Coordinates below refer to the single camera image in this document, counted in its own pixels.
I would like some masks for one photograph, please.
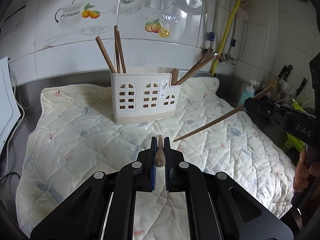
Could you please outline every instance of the white plastic basket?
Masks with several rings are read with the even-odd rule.
[[[176,68],[133,67],[111,74],[114,122],[149,122],[174,116],[181,85]]]

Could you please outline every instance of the yellow pipe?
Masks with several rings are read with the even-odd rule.
[[[233,22],[233,18],[235,17],[235,14],[236,14],[236,12],[237,12],[237,10],[239,8],[240,2],[241,2],[241,0],[236,0],[236,3],[234,5],[234,7],[233,7],[233,10],[232,10],[231,14],[229,15],[229,19],[228,19],[226,28],[224,30],[223,37],[222,37],[222,40],[221,40],[221,42],[219,44],[218,51],[217,51],[219,56],[222,53],[222,51],[224,49],[224,46],[226,44],[226,41],[227,41],[227,38],[228,38],[228,34],[229,34],[229,31],[230,31],[230,28],[231,28],[231,25],[232,25],[232,22]],[[214,73],[216,71],[217,64],[218,64],[218,60],[212,61],[212,64],[211,64],[212,76],[214,75]]]

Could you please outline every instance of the paper notice on wall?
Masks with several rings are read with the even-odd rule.
[[[24,13],[26,11],[26,5],[21,6],[19,9],[11,13],[3,22],[1,31],[1,40],[9,33],[18,29],[23,25]]]
[[[165,90],[167,89],[167,85],[168,85],[167,80],[161,80],[159,98],[164,98]]]

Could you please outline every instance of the quilted mat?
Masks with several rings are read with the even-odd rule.
[[[183,152],[186,161],[207,173],[226,172],[282,216],[291,207],[294,166],[245,112],[172,143],[232,109],[215,95],[218,86],[216,78],[190,78],[181,87],[174,117],[129,125],[113,123],[111,88],[80,84],[44,89],[42,115],[29,136],[17,189],[20,228],[30,236],[95,171],[119,171],[159,135],[169,136],[171,147]],[[154,192],[137,193],[133,238],[189,239],[184,193],[167,193],[164,168],[157,169]]]

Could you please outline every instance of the white cable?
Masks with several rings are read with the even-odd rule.
[[[16,100],[17,105],[18,105],[18,106],[21,108],[21,110],[22,110],[22,118],[19,120],[17,126],[14,128],[14,130],[13,130],[13,132],[12,132],[12,134],[11,134],[9,140],[8,140],[8,143],[7,143],[7,160],[6,160],[7,163],[6,163],[6,166],[5,166],[5,175],[8,173],[8,165],[9,165],[9,144],[10,144],[12,138],[13,138],[14,133],[16,132],[16,130],[18,129],[18,127],[19,127],[20,124],[22,123],[22,121],[23,121],[23,119],[24,119],[24,115],[25,115],[23,107],[19,104],[19,102],[18,102],[17,99],[16,99],[16,84],[17,84],[16,74],[15,74],[14,72],[12,72],[11,70],[9,70],[9,72],[12,73],[13,76],[14,76],[14,89],[13,89],[13,94],[14,94],[14,99]]]

